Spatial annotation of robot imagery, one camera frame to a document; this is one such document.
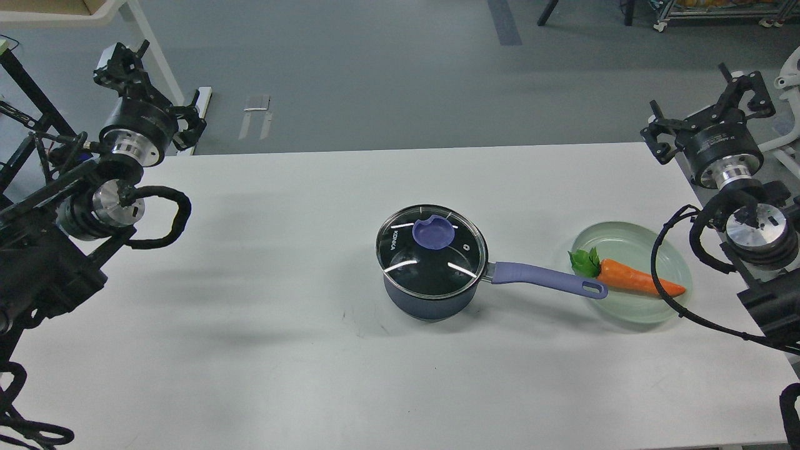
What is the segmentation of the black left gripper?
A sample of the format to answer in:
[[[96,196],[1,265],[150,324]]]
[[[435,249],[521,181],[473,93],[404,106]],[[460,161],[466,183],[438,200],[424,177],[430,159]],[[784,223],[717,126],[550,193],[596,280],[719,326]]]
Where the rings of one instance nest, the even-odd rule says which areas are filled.
[[[92,72],[98,86],[112,89],[119,97],[98,142],[112,153],[134,158],[144,168],[163,162],[171,140],[176,151],[195,148],[208,125],[206,89],[197,89],[188,105],[169,106],[169,114],[151,104],[156,89],[143,65],[149,44],[144,40],[138,49],[131,49],[118,42],[103,51]],[[178,130],[180,121],[186,127]]]

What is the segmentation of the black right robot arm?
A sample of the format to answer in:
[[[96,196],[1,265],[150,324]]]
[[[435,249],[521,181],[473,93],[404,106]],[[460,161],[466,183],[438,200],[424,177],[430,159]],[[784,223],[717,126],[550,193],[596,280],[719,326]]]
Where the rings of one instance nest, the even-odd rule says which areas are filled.
[[[798,355],[798,197],[780,180],[762,182],[765,162],[748,129],[752,119],[775,114],[762,74],[718,69],[726,86],[718,100],[685,119],[669,119],[651,101],[652,119],[640,132],[662,165],[683,156],[694,187],[714,191],[702,208],[686,205],[662,226],[649,257],[657,295],[681,318],[761,346]],[[737,331],[678,304],[658,279],[657,256],[668,232],[684,219],[689,247],[704,265],[739,274],[746,290],[740,303],[761,330]]]

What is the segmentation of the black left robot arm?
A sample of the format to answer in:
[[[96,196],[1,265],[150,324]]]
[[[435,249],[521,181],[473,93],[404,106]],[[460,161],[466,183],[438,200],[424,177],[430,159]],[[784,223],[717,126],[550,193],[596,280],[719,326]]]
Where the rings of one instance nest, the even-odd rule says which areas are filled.
[[[2,427],[16,433],[2,442],[29,449],[56,449],[74,440],[69,428],[29,421],[13,402],[28,374],[11,361],[23,331],[44,319],[71,313],[108,281],[103,266],[123,247],[165,248],[182,236],[191,200],[171,187],[140,182],[169,146],[196,146],[206,120],[198,93],[174,105],[152,84],[143,65],[149,49],[123,43],[107,48],[92,74],[98,86],[117,93],[117,103],[97,139],[66,122],[22,63],[2,44],[2,67],[38,110],[32,117],[2,102],[2,116],[24,126],[27,136],[2,163],[2,191],[31,156],[38,156],[44,184],[25,199],[2,195],[1,327]]]

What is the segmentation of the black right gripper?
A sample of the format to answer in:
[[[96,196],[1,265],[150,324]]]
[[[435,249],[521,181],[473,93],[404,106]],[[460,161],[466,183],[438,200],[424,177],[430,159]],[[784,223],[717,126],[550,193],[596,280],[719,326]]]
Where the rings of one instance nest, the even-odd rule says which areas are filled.
[[[719,124],[698,132],[686,145],[692,181],[706,189],[722,189],[734,181],[749,179],[762,168],[764,156],[746,123],[776,114],[759,71],[734,74],[724,63],[718,69],[726,81],[717,100]],[[695,133],[698,126],[688,120],[668,119],[656,100],[650,100],[649,107],[652,118],[640,130],[640,136],[657,162],[666,165],[679,152],[678,136]],[[660,141],[661,136],[671,136],[674,144]]]

